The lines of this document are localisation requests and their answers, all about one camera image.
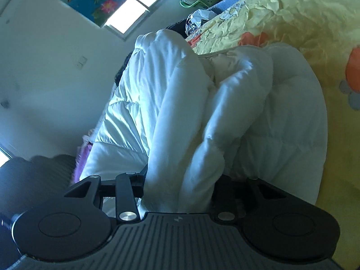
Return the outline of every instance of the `plastic bag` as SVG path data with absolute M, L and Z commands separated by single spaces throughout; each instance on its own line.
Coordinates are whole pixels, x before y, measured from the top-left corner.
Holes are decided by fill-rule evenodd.
M 185 24 L 185 33 L 189 36 L 203 26 L 206 22 L 210 21 L 217 14 L 209 10 L 196 10 L 194 13 L 188 16 Z

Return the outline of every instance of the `purple fabric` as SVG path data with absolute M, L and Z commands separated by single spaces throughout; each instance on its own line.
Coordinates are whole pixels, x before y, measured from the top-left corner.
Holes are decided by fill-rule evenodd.
M 82 146 L 80 148 L 80 153 L 76 158 L 76 168 L 73 174 L 72 183 L 75 184 L 80 180 L 81 173 L 85 167 L 86 161 L 88 160 L 90 151 L 92 148 L 92 143 L 88 142 L 88 144 Z

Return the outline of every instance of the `mattress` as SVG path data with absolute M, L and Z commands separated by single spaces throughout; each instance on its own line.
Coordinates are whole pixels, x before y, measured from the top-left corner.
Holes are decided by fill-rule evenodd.
M 328 112 L 328 150 L 316 205 L 341 236 L 334 260 L 360 265 L 360 0 L 240 0 L 188 38 L 197 54 L 284 42 L 316 74 Z

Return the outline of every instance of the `bed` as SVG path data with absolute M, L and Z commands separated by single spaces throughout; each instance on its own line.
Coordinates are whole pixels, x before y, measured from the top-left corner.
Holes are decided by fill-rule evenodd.
M 316 205 L 339 222 L 334 259 L 349 270 L 360 264 L 359 5 L 360 0 L 240 0 L 187 39 L 199 55 L 283 42 L 305 57 L 320 82 L 328 119 Z

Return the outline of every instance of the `bright window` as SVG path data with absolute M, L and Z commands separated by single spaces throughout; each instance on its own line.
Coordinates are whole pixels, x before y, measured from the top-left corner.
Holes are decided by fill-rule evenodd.
M 0 148 L 0 167 L 7 162 L 10 159 L 10 157 Z
M 153 11 L 157 1 L 159 0 L 127 0 L 107 20 L 106 25 L 119 31 L 125 38 L 142 18 Z

